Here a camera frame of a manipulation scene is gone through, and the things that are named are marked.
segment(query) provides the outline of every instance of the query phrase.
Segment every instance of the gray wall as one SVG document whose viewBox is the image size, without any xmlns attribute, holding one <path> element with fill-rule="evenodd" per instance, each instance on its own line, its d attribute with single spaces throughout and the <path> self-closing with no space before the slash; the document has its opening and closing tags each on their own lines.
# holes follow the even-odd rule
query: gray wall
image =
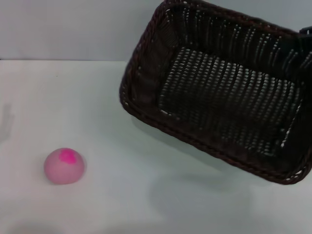
<svg viewBox="0 0 312 234">
<path fill-rule="evenodd" d="M 210 0 L 299 30 L 311 0 Z M 0 0 L 0 59 L 128 60 L 161 0 Z"/>
</svg>

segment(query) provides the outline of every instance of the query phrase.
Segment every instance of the pink ball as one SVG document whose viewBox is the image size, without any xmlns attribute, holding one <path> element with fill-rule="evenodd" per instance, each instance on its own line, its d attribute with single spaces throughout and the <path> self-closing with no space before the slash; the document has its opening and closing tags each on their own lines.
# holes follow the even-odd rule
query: pink ball
<svg viewBox="0 0 312 234">
<path fill-rule="evenodd" d="M 72 184 L 81 179 L 84 161 L 75 150 L 61 148 L 53 151 L 44 162 L 44 173 L 54 184 Z"/>
</svg>

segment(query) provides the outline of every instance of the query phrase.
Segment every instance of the pink spot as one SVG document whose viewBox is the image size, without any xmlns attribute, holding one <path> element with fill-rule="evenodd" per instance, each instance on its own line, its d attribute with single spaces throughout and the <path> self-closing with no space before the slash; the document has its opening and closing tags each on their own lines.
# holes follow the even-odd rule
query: pink spot
<svg viewBox="0 0 312 234">
<path fill-rule="evenodd" d="M 75 151 L 71 149 L 63 149 L 59 154 L 59 159 L 68 164 L 76 163 Z"/>
</svg>

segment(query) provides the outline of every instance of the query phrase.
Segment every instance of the white surface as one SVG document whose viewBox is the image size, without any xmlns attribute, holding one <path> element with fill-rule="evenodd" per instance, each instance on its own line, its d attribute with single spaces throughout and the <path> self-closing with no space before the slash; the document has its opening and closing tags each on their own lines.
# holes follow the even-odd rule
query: white surface
<svg viewBox="0 0 312 234">
<path fill-rule="evenodd" d="M 162 0 L 0 0 L 0 59 L 129 59 Z M 210 0 L 300 30 L 311 0 Z"/>
<path fill-rule="evenodd" d="M 266 182 L 149 127 L 119 104 L 123 62 L 0 62 L 1 234 L 311 234 L 312 174 Z M 54 186 L 47 154 L 88 162 Z"/>
</svg>

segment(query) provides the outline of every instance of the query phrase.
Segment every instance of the wicker basket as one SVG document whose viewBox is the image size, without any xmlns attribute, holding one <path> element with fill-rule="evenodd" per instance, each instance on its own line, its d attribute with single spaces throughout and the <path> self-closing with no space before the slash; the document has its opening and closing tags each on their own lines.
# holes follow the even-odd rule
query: wicker basket
<svg viewBox="0 0 312 234">
<path fill-rule="evenodd" d="M 126 68 L 121 103 L 233 166 L 297 183 L 312 167 L 308 31 L 199 0 L 165 0 Z"/>
</svg>

